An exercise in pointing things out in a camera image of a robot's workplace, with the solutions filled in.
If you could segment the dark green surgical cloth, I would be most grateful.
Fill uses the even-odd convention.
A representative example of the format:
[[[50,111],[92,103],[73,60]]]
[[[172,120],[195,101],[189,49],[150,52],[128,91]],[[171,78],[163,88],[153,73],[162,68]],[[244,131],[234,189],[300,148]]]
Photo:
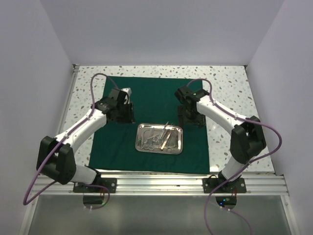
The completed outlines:
[[[208,174],[206,127],[183,127],[183,149],[178,155],[139,152],[135,149],[141,123],[178,125],[179,101],[175,91],[188,79],[113,77],[119,88],[131,88],[134,123],[108,122],[95,132],[89,166],[96,169]]]

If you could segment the steel instrument tray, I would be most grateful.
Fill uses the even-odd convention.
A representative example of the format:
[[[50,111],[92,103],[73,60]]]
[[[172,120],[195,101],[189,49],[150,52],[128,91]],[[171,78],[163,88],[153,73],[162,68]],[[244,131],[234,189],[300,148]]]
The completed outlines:
[[[183,150],[183,130],[182,128],[171,125],[170,123],[166,127],[171,131],[170,138],[161,151],[160,148],[155,148],[153,151],[141,149],[142,139],[146,140],[151,129],[154,129],[154,134],[160,134],[165,124],[151,124],[151,123],[141,123],[137,127],[135,149],[139,152],[146,153],[158,153],[158,154],[171,154],[178,155]]]

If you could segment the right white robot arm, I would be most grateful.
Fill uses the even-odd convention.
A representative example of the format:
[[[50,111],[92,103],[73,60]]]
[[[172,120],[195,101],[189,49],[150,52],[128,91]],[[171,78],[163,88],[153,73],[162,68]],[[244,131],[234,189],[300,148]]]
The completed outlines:
[[[218,173],[203,178],[204,193],[246,193],[246,183],[239,172],[245,164],[266,147],[262,127],[256,116],[247,118],[223,106],[204,89],[192,91],[187,86],[178,88],[175,97],[180,126],[203,126],[210,118],[230,135],[230,154],[226,166]]]

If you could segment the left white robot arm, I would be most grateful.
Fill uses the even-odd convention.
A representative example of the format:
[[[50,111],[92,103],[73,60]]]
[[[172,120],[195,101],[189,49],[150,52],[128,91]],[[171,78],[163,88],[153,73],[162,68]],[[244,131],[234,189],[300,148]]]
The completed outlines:
[[[73,126],[55,137],[41,140],[36,169],[57,183],[81,183],[97,192],[102,186],[100,173],[78,164],[75,153],[97,130],[109,122],[133,123],[133,103],[130,88],[111,89],[108,96],[94,102],[88,112]]]

